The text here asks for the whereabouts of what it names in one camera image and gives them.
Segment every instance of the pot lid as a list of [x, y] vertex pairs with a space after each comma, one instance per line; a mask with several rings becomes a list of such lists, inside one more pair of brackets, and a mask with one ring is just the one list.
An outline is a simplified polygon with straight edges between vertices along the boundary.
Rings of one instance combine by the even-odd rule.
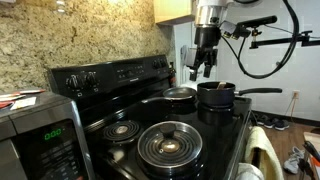
[[202, 139], [192, 126], [166, 121], [155, 124], [143, 132], [138, 141], [140, 157], [149, 165], [176, 168], [200, 156]]

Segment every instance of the granite backsplash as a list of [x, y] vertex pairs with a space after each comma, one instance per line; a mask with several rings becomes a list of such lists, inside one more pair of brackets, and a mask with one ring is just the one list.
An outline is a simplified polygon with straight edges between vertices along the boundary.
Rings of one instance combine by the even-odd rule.
[[154, 23], [152, 0], [55, 0], [0, 3], [0, 92], [48, 89], [46, 68], [165, 54], [170, 26]]

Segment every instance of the stovetop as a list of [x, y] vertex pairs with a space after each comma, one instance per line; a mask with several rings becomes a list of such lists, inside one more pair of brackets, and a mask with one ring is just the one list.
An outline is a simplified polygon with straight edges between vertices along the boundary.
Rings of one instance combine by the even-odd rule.
[[[193, 172], [192, 179], [230, 179], [237, 169], [237, 162], [242, 158], [240, 154], [244, 152], [243, 148], [240, 148], [245, 144], [250, 104], [250, 99], [236, 98], [229, 109], [217, 110], [203, 107], [199, 102], [138, 102], [101, 120], [101, 128], [88, 134], [89, 149], [94, 152], [95, 170], [104, 178], [112, 176], [114, 179], [155, 179], [139, 164], [138, 139], [144, 130], [154, 124], [178, 121], [194, 127], [200, 133], [204, 144], [202, 159], [196, 164], [201, 168]], [[117, 137], [110, 139], [110, 134], [106, 133], [109, 130], [113, 134], [117, 134], [116, 131], [130, 130], [134, 131], [132, 134], [135, 135], [122, 140]], [[190, 179], [190, 176], [185, 174], [185, 177], [175, 178]]]

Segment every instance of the microwave display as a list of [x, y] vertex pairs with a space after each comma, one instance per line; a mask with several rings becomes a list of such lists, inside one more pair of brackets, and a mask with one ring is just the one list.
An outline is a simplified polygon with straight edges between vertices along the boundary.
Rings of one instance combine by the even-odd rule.
[[28, 179], [88, 179], [72, 120], [64, 120], [13, 139]]

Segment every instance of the towel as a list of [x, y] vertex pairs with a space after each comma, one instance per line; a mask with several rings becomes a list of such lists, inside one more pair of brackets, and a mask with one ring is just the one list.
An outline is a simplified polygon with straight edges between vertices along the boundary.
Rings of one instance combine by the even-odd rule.
[[248, 163], [239, 163], [236, 180], [264, 180], [260, 169]]
[[283, 180], [279, 159], [261, 127], [253, 127], [246, 146], [245, 161], [252, 162], [254, 148], [260, 148], [260, 165], [265, 180]]

